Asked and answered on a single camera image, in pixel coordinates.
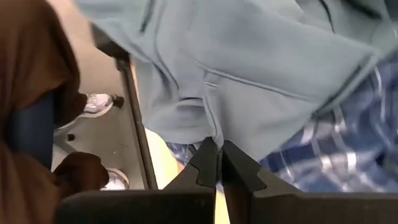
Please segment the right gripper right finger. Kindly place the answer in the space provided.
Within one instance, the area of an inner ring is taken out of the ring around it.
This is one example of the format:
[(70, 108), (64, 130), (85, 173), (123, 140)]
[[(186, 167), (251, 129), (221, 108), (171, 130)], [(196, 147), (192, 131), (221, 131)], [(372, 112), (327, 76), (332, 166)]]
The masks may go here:
[(221, 176), (231, 224), (397, 224), (396, 194), (304, 193), (231, 141)]

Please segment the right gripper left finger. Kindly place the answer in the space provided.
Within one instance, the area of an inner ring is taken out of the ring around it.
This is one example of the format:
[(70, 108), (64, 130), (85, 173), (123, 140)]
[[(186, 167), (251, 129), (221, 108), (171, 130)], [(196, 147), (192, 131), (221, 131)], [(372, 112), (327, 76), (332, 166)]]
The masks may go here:
[(212, 224), (218, 148), (206, 138), (162, 190), (91, 191), (66, 198), (56, 224)]

